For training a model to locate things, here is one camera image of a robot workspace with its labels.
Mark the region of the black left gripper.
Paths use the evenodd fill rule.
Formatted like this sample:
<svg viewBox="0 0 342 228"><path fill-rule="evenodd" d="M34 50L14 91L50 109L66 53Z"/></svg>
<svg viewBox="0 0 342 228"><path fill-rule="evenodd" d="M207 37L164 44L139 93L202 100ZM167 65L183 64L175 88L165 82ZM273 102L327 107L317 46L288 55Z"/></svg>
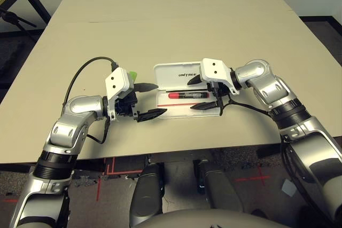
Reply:
<svg viewBox="0 0 342 228"><path fill-rule="evenodd" d="M134 92L127 94L124 98L118 98L115 101L115 113L118 116L129 116L137 122L153 120L158 116L163 115L167 111L166 108L155 108L148 110L145 113L140 113L136 110L138 102L135 92L149 92L158 88L158 85L153 83L135 83Z"/></svg>

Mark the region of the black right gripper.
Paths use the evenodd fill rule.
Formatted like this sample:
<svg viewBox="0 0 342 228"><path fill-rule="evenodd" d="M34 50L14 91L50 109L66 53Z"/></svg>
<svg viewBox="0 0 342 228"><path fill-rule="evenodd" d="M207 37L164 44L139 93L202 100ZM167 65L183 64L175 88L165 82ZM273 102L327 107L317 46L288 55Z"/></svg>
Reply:
<svg viewBox="0 0 342 228"><path fill-rule="evenodd" d="M195 85L200 83L202 83L201 76L196 75L188 81L187 85ZM229 88L222 82L209 82L207 83L207 89L209 92L213 94L216 100L212 102L197 103L191 106L190 108L194 110L208 110L218 107L220 109L219 116L221 116L223 114L224 109L222 97L227 96L229 94Z"/></svg>

